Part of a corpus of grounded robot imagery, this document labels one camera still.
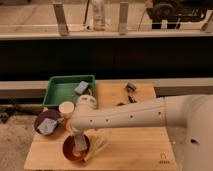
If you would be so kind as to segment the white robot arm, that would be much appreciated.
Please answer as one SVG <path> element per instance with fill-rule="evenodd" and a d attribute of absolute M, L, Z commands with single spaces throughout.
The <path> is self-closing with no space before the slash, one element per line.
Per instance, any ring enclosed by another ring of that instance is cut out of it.
<path fill-rule="evenodd" d="M 181 95 L 97 109 L 93 96 L 81 95 L 71 117 L 75 145 L 87 148 L 89 129 L 184 126 L 182 171 L 213 171 L 213 95 Z"/>

